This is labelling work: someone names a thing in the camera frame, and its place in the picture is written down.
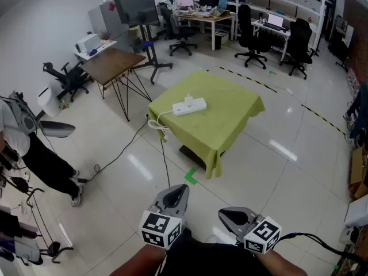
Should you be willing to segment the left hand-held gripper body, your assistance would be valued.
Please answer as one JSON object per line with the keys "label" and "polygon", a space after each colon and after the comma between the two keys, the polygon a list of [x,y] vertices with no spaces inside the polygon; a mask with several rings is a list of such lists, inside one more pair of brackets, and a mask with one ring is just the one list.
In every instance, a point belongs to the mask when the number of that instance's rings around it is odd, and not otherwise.
{"label": "left hand-held gripper body", "polygon": [[146,244],[165,250],[171,248],[182,233],[189,194],[186,184],[158,193],[152,205],[143,212],[139,224],[139,234]]}

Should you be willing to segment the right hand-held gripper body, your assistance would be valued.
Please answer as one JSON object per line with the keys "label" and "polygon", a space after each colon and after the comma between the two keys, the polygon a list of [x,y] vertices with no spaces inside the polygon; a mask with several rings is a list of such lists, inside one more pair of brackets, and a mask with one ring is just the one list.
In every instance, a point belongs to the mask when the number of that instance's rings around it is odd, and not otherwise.
{"label": "right hand-held gripper body", "polygon": [[238,245],[256,254],[267,253],[281,237],[278,223],[249,208],[223,208],[218,211],[218,217],[226,229],[236,235]]}

